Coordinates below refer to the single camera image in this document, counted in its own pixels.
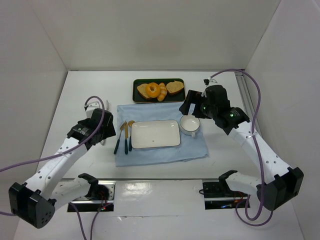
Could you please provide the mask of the metal serving tongs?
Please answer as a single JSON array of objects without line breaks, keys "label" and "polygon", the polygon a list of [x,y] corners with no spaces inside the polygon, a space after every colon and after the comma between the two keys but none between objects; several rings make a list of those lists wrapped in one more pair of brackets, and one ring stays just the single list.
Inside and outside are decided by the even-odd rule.
[{"label": "metal serving tongs", "polygon": [[[110,103],[109,103],[109,101],[108,101],[108,100],[106,100],[105,105],[104,105],[104,108],[105,108],[105,110],[106,110],[106,111],[109,111]],[[105,140],[105,139],[103,139],[103,140],[100,142],[100,144],[101,144],[102,146],[105,146],[105,144],[106,144],[106,140]]]}]

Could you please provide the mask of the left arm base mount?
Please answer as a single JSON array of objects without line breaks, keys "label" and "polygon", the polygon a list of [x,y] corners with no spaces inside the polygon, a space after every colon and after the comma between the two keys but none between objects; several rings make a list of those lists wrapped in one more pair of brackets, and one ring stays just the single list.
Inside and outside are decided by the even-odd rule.
[{"label": "left arm base mount", "polygon": [[102,208],[102,212],[114,211],[116,182],[99,180],[98,184],[99,192],[95,196],[89,198],[81,196],[71,201],[80,213],[93,213],[100,208]]}]

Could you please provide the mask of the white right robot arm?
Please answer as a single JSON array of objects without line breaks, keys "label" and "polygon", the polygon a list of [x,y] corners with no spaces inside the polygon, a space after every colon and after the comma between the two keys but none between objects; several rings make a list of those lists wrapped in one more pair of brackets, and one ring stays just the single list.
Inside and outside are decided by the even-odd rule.
[{"label": "white right robot arm", "polygon": [[274,211],[298,195],[304,178],[302,170],[283,161],[255,130],[253,121],[239,107],[232,107],[226,89],[211,85],[204,92],[189,90],[179,111],[212,119],[217,127],[235,140],[260,170],[260,177],[229,170],[219,177],[227,191],[256,195],[263,206]]}]

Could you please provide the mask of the orange bagel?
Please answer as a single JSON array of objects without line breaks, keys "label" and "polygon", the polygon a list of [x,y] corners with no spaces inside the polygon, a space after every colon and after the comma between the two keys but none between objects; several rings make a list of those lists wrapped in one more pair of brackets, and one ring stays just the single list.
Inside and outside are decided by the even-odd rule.
[{"label": "orange bagel", "polygon": [[157,98],[161,93],[161,89],[157,83],[151,82],[147,85],[146,92],[150,98]]}]

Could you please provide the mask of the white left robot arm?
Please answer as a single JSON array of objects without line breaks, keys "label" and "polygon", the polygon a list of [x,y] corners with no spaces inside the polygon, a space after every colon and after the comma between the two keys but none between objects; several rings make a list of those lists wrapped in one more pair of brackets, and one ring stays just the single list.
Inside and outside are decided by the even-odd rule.
[{"label": "white left robot arm", "polygon": [[49,160],[24,183],[15,182],[9,188],[12,214],[41,229],[52,219],[56,210],[77,198],[106,201],[108,188],[100,185],[92,175],[81,173],[72,181],[60,181],[91,147],[115,134],[112,113],[95,108],[89,118],[80,120],[67,133],[57,157]]}]

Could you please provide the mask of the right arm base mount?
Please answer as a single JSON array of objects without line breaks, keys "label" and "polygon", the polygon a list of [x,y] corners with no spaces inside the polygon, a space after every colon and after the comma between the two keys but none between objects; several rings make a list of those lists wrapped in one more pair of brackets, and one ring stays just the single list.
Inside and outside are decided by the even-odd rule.
[{"label": "right arm base mount", "polygon": [[204,181],[198,191],[204,197],[206,210],[235,209],[245,207],[248,195],[238,191],[226,190],[219,181]]}]

